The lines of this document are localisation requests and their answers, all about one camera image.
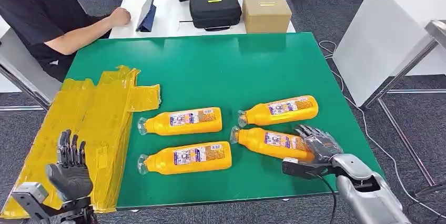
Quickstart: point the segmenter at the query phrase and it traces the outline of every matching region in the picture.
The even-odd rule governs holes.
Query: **yellow plastic bag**
[[[71,129],[79,135],[79,140],[86,141],[86,161],[94,185],[90,196],[95,210],[116,210],[127,155],[130,113],[156,109],[160,102],[159,85],[135,87],[139,71],[126,66],[118,68],[117,71],[103,72],[97,87],[90,79],[64,81],[14,188],[26,181],[40,182],[49,193],[44,204],[56,209],[61,207],[56,189],[46,178],[45,165],[57,161],[58,136]],[[10,197],[0,217],[27,218],[28,214]]]

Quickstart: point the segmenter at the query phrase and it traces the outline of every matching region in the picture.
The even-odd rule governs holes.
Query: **cardboard box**
[[[247,33],[286,33],[291,10],[286,0],[243,0]]]

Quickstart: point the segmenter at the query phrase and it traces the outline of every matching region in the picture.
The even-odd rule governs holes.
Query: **bottle label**
[[[302,138],[297,136],[289,137],[286,134],[266,132],[265,144],[288,149],[306,150]]]
[[[181,126],[192,123],[203,123],[216,120],[213,109],[197,109],[170,114],[170,125]]]
[[[194,162],[206,162],[225,157],[225,149],[221,144],[179,149],[174,152],[175,165],[187,165]]]
[[[269,104],[268,108],[272,115],[280,115],[290,111],[297,111],[298,109],[312,107],[313,104],[307,97],[298,97],[282,102]]]

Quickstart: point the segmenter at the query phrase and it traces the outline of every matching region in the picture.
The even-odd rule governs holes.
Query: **black zippered case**
[[[238,0],[190,0],[190,15],[196,28],[229,27],[240,22]]]

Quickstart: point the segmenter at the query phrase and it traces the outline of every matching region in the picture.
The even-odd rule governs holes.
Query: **green mat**
[[[161,84],[158,110],[134,113],[117,207],[288,198],[328,193],[320,180],[283,175],[281,160],[232,145],[227,170],[181,175],[138,173],[140,154],[199,142],[229,140],[237,111],[257,103],[313,95],[316,118],[302,121],[330,132],[346,153],[382,171],[311,33],[99,40],[77,54],[67,78],[91,78],[118,65],[141,69],[138,85]],[[136,124],[165,111],[220,107],[223,130],[181,136],[141,136]],[[264,129],[292,133],[296,123]],[[335,187],[335,177],[326,176]]]

